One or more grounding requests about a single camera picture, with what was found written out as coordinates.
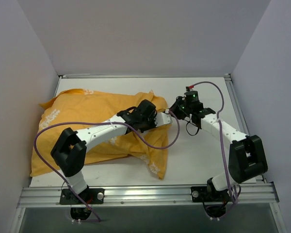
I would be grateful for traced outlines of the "yellow Mickey Mouse pillowcase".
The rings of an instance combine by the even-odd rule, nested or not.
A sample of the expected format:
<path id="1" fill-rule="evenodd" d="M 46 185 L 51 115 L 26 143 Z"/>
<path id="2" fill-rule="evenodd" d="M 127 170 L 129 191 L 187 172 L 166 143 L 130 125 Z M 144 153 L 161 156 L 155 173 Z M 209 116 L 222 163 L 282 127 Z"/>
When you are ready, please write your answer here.
<path id="1" fill-rule="evenodd" d="M 104 122 L 122 110 L 138 106 L 142 100 L 152 102 L 157 111 L 167 108 L 166 100 L 156 96 L 153 91 L 124 95 L 87 89 L 66 90 L 41 104 L 44 113 L 39 122 L 39 130 L 62 122 L 73 122 L 73 130 L 84 129 L 85 126 L 77 125 L 77 122 Z M 144 132 L 143 138 L 149 146 L 134 133 L 112 138 L 91 149 L 86 155 L 85 163 L 93 164 L 131 155 L 144 161 L 159 179 L 164 179 L 169 128 L 166 125 Z"/>

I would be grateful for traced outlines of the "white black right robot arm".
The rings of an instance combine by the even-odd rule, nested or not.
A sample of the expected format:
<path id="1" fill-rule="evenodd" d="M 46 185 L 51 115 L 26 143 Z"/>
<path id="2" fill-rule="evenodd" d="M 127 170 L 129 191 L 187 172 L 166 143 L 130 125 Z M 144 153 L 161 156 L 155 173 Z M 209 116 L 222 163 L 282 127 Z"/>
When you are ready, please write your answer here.
<path id="1" fill-rule="evenodd" d="M 170 110 L 178 120 L 188 117 L 195 126 L 210 133 L 224 149 L 228 149 L 224 172 L 207 180 L 205 190 L 210 200 L 217 200 L 229 187 L 268 171 L 261 138 L 236 130 L 221 120 L 214 110 L 205 108 L 198 98 L 188 100 L 187 97 L 178 96 Z"/>

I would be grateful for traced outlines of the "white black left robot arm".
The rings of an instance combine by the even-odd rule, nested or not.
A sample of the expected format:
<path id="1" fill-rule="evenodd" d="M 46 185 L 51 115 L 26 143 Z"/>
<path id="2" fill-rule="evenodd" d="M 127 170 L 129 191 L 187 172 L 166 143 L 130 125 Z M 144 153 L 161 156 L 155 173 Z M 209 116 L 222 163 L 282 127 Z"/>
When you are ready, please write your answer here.
<path id="1" fill-rule="evenodd" d="M 102 142 L 128 134 L 130 127 L 141 132 L 169 122 L 169 117 L 158 113 L 153 103 L 143 100 L 137 107 L 118 112 L 102 125 L 74 131 L 65 129 L 56 141 L 51 156 L 72 187 L 71 198 L 76 203 L 88 199 L 87 183 L 82 174 L 86 153 Z"/>

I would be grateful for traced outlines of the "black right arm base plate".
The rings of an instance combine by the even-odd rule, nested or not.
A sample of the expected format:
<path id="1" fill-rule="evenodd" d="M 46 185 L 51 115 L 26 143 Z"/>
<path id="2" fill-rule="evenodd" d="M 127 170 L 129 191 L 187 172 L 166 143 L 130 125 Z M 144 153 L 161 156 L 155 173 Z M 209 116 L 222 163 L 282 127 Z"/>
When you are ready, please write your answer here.
<path id="1" fill-rule="evenodd" d="M 224 191 L 208 191 L 206 186 L 191 186 L 192 202 L 229 202 L 231 197 L 228 190 Z"/>

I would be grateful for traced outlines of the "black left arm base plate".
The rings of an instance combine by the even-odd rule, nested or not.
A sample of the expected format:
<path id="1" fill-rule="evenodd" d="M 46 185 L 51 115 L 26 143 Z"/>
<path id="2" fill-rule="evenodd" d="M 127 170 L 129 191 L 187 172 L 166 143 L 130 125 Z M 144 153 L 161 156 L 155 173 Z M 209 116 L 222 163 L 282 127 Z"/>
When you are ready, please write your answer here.
<path id="1" fill-rule="evenodd" d="M 79 196 L 87 204 L 102 204 L 104 202 L 104 192 L 103 188 L 87 188 L 82 191 Z M 82 202 L 72 193 L 69 188 L 62 189 L 59 203 L 61 205 L 77 205 L 82 204 Z"/>

